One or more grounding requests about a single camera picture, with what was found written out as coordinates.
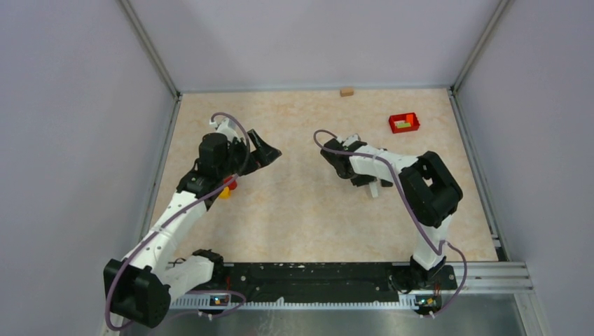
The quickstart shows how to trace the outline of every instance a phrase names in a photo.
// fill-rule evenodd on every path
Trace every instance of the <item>red tray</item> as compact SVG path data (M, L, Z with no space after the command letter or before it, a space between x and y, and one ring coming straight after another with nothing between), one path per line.
M409 114L413 115L413 123L410 125L410 127L396 128L396 121L400 121L400 120L406 121L406 116ZM416 131L419 129L419 126L421 125L419 123L419 120L417 119L416 113L414 113L414 112L391 115L390 118L388 119L388 123L390 125L390 128L392 129L392 133L394 133L394 134Z

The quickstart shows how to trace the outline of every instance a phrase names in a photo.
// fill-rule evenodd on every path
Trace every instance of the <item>metal frame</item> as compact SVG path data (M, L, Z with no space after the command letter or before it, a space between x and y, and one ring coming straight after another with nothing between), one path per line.
M171 144L173 129L175 126L175 122L177 121L177 115L179 113L179 108L181 106L182 96L181 93L177 90L177 87L175 86L173 80L171 79L171 76L169 75L165 65L163 64L163 61L159 57L157 50L155 49L154 45L152 44L149 38L149 35L143 28L130 1L116 1L120 4L122 11L124 12L127 19L130 22L132 30L137 35L139 42L142 45L142 48L145 50L147 57L152 62L161 80L167 86L167 89L170 91L171 95L176 99L174 109L172 111L172 115L170 118L170 123L167 128L167 136L165 137L163 147L161 148L158 169L153 181L151 196L148 202L147 210L142 225L142 233L144 234L146 233L146 231L148 231L150 226L152 212L158 193L158 186L163 176L163 169L165 167L167 152ZM456 78L456 81L453 83L452 87L448 91L448 94L450 96L450 102L452 104L452 108L456 118L457 126L460 130L460 135L462 138L462 142L464 144L464 149L467 152L467 156L469 158L469 163L471 165L471 169L475 178L479 195L483 203L483 209L485 211L485 215L487 216L487 220L492 231L494 244L496 248L500 246L498 251L500 260L508 260L505 251L506 240L502 232L498 228L498 221L496 216L497 212L493 207L493 203L491 201L492 197L489 191L487 181L485 179L483 169L481 167L481 161L474 150L474 142L469 133L467 122L464 117L464 111L460 106L457 94L464 85L465 80L467 79L468 75L474 67L474 64L477 62L479 56L482 54L485 46L487 45L488 41L493 35L493 32L496 29L497 25L500 23L501 18L510 8L510 5L512 3L513 0L501 0L499 2L493 16L491 17L491 19L485 27L485 31L481 34L481 37L479 38L475 48L471 52L468 60L464 64L464 67L460 71L460 74ZM452 265L454 267L456 277L461 278L463 273L462 263L451 262L449 263L449 265ZM516 303L518 305L518 311L524 324L526 334L528 336L550 335L550 332L548 331L548 324L540 308L540 304L534 294L532 281L530 279L530 275L524 262L469 262L468 272L469 274L467 284L464 287L464 290L461 292L461 295L496 295L501 293L512 293L515 296ZM410 295L403 295L401 302L393 302L392 304L386 305L364 304L363 306L347 306L341 304L330 304L326 307L321 306L319 304L313 304L310 307L310 305L306 304L296 305L287 304L285 302L271 302L270 304L252 304L246 307L245 309L402 309L404 307L406 309L410 309L411 307L413 307L412 298L414 297L414 295L424 294L427 293L418 291ZM174 302L172 304L171 309L188 309L188 305L192 306L195 309L203 307L205 302L197 299L200 298L187 297L186 295ZM101 335L119 334L118 332L112 333L105 330L106 329L104 328L104 332L102 332Z
M159 186L161 185L161 179L163 178L163 172L165 170L165 162L167 161L167 154L169 153L169 147L171 146L171 139L173 138L173 131L175 129L175 123L177 122L177 116L179 115L179 108L181 107L181 98L182 97L183 97L182 95L179 95L176 98L175 105L173 106L171 118L170 118L169 124L167 125L167 133L165 135L163 147L161 148L161 151L160 151L158 168L157 168L157 172L155 173L154 180L153 180L153 187L151 188L151 195L148 199L148 204L146 206L146 212L144 213L144 217L142 219L142 227L141 227L139 237L138 237L139 241L146 235L146 233L151 228L151 219L153 218L153 211L155 209L155 203L157 202Z
M362 90L407 90L407 89L443 89L449 88L451 85L435 84L435 85L358 85L357 89ZM192 93L222 93L222 92L279 92L279 91L322 91L322 90L340 90L341 86L337 85L314 85L314 86L261 86L246 89L245 87L230 87L225 89L212 88L208 90L184 90L183 94Z
M492 196L487 184L487 179L485 178L483 166L481 165L481 161L474 150L474 142L472 141L472 136L468 131L466 118L464 117L462 108L458 102L457 95L453 93L453 89L448 90L448 95L450 96L450 103L452 104L454 117L456 119L458 130L460 131L460 137L462 138L462 144L464 145L464 149L470 164L470 169L474 177L474 183L476 184L476 188L478 190L478 196L481 199L481 204L483 205L483 210L485 212L485 216L487 217L487 223L489 224L489 228L491 230L493 244L496 246L495 250L497 252L497 256L499 257L499 261L510 260L505 250L506 240L498 226L496 215L497 212L495 211L493 202L491 201Z
M474 64L476 63L476 60L485 50L485 46L490 41L491 36L493 35L493 32L497 28L497 25L501 21L501 18L504 17L505 13L507 13L507 10L510 8L513 1L514 0L500 0L499 3L497 4L495 12L489 19L489 22L487 23L485 30L483 31L483 33L481 34L481 37L476 42L474 49L470 53L470 56L464 63L464 66L462 67L460 74L458 74L456 81L452 85L451 90L452 90L452 92L454 92L454 95L456 95L460 91L462 86L464 85L464 82L466 81L468 74L470 74L470 71L472 70Z
M128 19L128 22L130 23L133 32L136 34L136 37L138 38L140 45L144 49L146 56L155 67L157 74L159 75L165 86L167 86L167 89L169 90L171 95L175 99L178 99L180 96L179 90L177 90L175 84L173 83L173 80L171 79L171 76L169 75L167 68L163 64L161 57L159 56L157 50L155 49L155 46L151 42L149 35L146 33L146 30L140 22L140 19L138 18L136 11L132 7L132 4L129 0L116 1L120 5L122 12L126 15L126 18Z

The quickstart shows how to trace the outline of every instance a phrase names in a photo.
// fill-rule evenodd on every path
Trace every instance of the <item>yellow block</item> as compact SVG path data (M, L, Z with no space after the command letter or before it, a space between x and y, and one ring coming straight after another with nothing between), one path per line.
M221 191L221 193L219 194L219 198L222 198L223 200L228 199L231 196L231 190L229 190L229 187L225 187L225 189L223 189L223 191Z

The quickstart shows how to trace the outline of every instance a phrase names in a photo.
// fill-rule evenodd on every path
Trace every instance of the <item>cable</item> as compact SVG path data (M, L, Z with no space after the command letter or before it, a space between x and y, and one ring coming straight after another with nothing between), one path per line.
M393 291L397 291L400 294L409 294L410 292L412 292L412 289L408 289L408 290L402 290L397 284L396 281L394 280L394 277L390 274L390 276L388 277L388 288L390 288Z
M222 313L220 313L220 314L217 314L217 315L211 315L211 314L201 314L201 313L202 313L201 311L194 311L194 310L190 310L190 311L182 311L181 313L177 313L177 314L175 314L174 316L171 316L171 317L168 317L167 319L165 319L165 320L164 320L164 321L163 321L163 322L160 324L160 326L162 326L162 325L163 325L163 324L165 324L165 323L169 323L169 322L171 322L171 321L173 321L174 319L177 319L177 318L179 318L179 317L182 317L182 316L185 316L185 315L190 315L190 314L192 314L192 315L196 315L197 313L198 313L198 316L200 316L200 317L209 317L209 318L211 318L211 319L217 319L217 318L219 318L219 317L224 317L224 316L227 316L227 315L229 315L229 314L231 314L231 313L235 312L236 310L238 310L238 309L239 309L241 306L245 305L245 303L246 303L246 301L247 301L246 297L245 297L243 294L241 294L241 293L239 293L239 292L236 292L236 291L234 291L234 290L190 290L190 291L188 292L188 294L196 294L196 295L204 295L204 294L223 294L223 295L235 295L235 296L238 296L238 297L240 297L240 298L242 299L242 301L241 301L239 304L237 304L237 306L235 306L235 307L233 307L233 308L231 308L231 309L227 309L227 310L225 310L225 311L223 311ZM152 334L153 334L153 333L154 333L156 330L157 330L157 328L155 328L155 329L152 329L152 330L151 330L151 331L148 333L148 335L149 335L149 336L150 336L150 335L152 335Z
M237 119L235 119L235 117L233 117L230 114L224 113L224 112L217 112L217 113L213 114L210 117L210 120L214 121L215 117L217 117L217 116L224 116L224 117L231 119L231 121L233 121L237 125L237 127L239 127L241 132L243 133L247 150L246 150L246 155L245 155L245 161L239 170L239 173L241 173L243 171L243 169L245 169L245 167L247 166L247 163L249 161L249 137L247 136L247 132L245 131L245 128L243 128L243 126L240 124L240 122L237 121ZM186 205L184 208L181 208L178 212L174 213L173 216L169 217L161 225L161 227L166 228L169 224L171 224L175 220L175 218L179 217L181 214L185 213L189 209L192 209L193 207L200 204L201 202L204 202L204 200L209 199L210 197L213 197L215 195L218 195L221 191L223 191L223 189L225 187L227 187L231 183L235 182L235 180L237 178L238 178L238 175L234 174L229 181L227 181L226 183L223 183L223 185L221 185L217 189L209 192L208 194L197 199L196 201L191 202L190 204ZM107 297L105 299L105 309L104 309L105 324L107 324L107 327L110 330L121 331L121 330L124 330L132 325L133 321L128 321L127 323L124 323L123 325L121 325L119 327L116 325L113 325L113 323L111 322L110 307L111 307L111 300L113 299L113 292L116 291L116 285L118 284L118 281L120 281L120 278L122 277L122 274L124 273L124 270L126 269L126 267L128 267L128 265L132 262L132 260L134 260L134 258L136 258L138 253L140 251L142 251L142 249L144 249L144 247L146 245L148 245L153 239L155 239L155 237L157 237L158 234L159 234L159 232L155 231L151 235L149 235L144 241L141 241L140 244L138 244L138 247L130 254L130 256L124 260L122 266L116 273L116 276L113 278L113 281L111 282L111 285L109 286L109 290L107 291Z
M183 264L185 261L186 261L186 259L184 259L184 258L177 258L176 260L168 261L167 264L171 265L171 267L173 268L173 267L175 267L175 265Z
M410 215L410 218L413 220L413 223L417 227L417 230L419 231L419 233L421 234L421 236L423 237L425 242L429 245L429 247L431 247L431 250L433 250L433 252L435 252L435 254L440 256L443 252L443 245L447 244L450 249L452 249L452 250L458 252L458 254L460 254L460 257L462 258L462 263L464 264L464 276L462 277L462 281L460 282L460 285L458 286L458 288L456 289L456 291L454 292L452 297L449 299L449 301L445 305L443 305L442 308L437 313L431 314L433 317L438 316L444 309L446 309L447 307L450 306L450 303L458 296L458 294L464 287L464 284L466 283L466 278L468 275L468 265L466 262L466 257L464 256L463 252L461 250L459 250L458 248L456 248L455 246L453 246L449 241L446 241L446 240L439 241L438 247L435 247L435 245L433 245L433 242L431 242L431 240L429 239L429 236L427 236L427 233L423 229L421 223L419 223L417 216L415 216L415 213L411 209L410 204L408 203L408 200L406 199L406 196L404 195L402 185L400 184L400 179L396 175L396 172L394 171L394 167L388 160L384 159L383 157L380 157L377 155L371 155L371 154L367 154L367 153L353 153L353 152L347 152L345 150L333 150L333 149L327 148L317 140L317 135L319 133L329 134L333 138L337 138L337 136L336 136L336 134L334 134L328 130L325 130L325 129L319 129L314 132L314 142L323 151L333 153L336 155L361 156L363 158L370 158L370 159L381 161L381 163L386 165L388 167L390 175L392 176L392 180L394 180L394 185L396 186L396 189L398 190L398 194L400 194L400 198L402 199L402 202L404 203L404 206L406 207L406 211L408 211L408 214Z

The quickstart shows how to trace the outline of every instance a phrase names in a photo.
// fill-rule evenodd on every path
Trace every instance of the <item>white robot link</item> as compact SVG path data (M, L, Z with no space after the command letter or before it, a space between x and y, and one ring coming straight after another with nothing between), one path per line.
M334 136L325 130L318 132ZM334 136L324 145L315 137L322 148L320 153L337 175L349 179L354 186L369 186L373 197L378 196L378 182L382 187L398 183L404 204L414 214L413 220L419 229L417 245L410 258L411 269L420 270L417 274L425 279L439 271L446 259L442 245L452 215L462 199L462 189L439 155L431 151L419 157L390 153L369 146L358 134L344 140Z
M214 116L226 118L219 124ZM250 174L274 162L280 150L269 146L254 130L245 132L232 116L215 113L215 132L204 135L199 158L179 182L172 200L141 243L123 260L111 259L104 268L109 312L150 328L165 317L170 303L192 288L210 281L214 263L209 251L199 250L185 262L167 269L181 240L237 176ZM249 137L255 150L249 152Z

